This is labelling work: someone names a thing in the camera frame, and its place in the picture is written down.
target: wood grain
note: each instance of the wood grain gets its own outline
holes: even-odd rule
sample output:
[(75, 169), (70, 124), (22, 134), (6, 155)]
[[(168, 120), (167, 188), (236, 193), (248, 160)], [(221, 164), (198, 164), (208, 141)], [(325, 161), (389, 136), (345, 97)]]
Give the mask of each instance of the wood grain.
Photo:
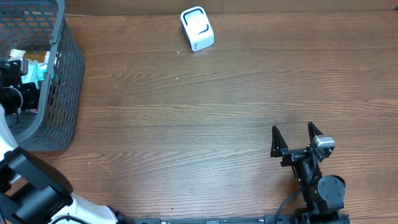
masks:
[(76, 136), (36, 154), (132, 217), (259, 217), (297, 189), (271, 127), (295, 148), (313, 121), (336, 140), (321, 169), (346, 180), (343, 213), (396, 223), (398, 13), (210, 21), (214, 46), (193, 54), (178, 16), (69, 17), (86, 63)]
[(180, 14), (193, 6), (207, 13), (393, 10), (396, 0), (67, 0), (80, 15)]

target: perforated basket wall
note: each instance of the perforated basket wall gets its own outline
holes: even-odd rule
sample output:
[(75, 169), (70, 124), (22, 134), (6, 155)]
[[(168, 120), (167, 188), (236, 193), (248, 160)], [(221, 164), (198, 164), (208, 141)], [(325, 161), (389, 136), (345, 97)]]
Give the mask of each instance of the perforated basket wall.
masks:
[[(75, 131), (84, 61), (64, 19), (63, 0), (0, 0), (0, 60), (12, 49), (50, 51), (37, 112), (20, 114), (11, 131), (27, 150), (66, 149)], [(14, 122), (14, 116), (7, 122)]]

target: basket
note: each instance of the basket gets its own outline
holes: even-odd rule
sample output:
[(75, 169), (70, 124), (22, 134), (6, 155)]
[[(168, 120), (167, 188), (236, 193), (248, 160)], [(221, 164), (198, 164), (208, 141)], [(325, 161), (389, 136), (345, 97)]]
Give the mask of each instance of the basket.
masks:
[(18, 145), (30, 151), (66, 149), (75, 132), (84, 61), (64, 15), (64, 0), (0, 0), (0, 60), (12, 49), (50, 52), (37, 111), (21, 112), (11, 127)]

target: brown backdrop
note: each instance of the brown backdrop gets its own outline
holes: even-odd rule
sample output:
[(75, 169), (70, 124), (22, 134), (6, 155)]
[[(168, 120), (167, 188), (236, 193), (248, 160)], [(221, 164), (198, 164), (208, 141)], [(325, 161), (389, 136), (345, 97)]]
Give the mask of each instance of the brown backdrop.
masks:
[(397, 0), (67, 0), (67, 13), (83, 15), (180, 14), (202, 6), (209, 13), (392, 10)]

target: white box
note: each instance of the white box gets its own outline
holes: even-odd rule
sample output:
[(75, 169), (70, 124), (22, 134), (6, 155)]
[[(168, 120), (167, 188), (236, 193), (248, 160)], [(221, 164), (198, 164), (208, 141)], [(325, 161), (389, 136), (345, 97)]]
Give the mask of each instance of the white box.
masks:
[(214, 32), (202, 7), (196, 6), (183, 11), (181, 23), (192, 51), (197, 52), (214, 44)]

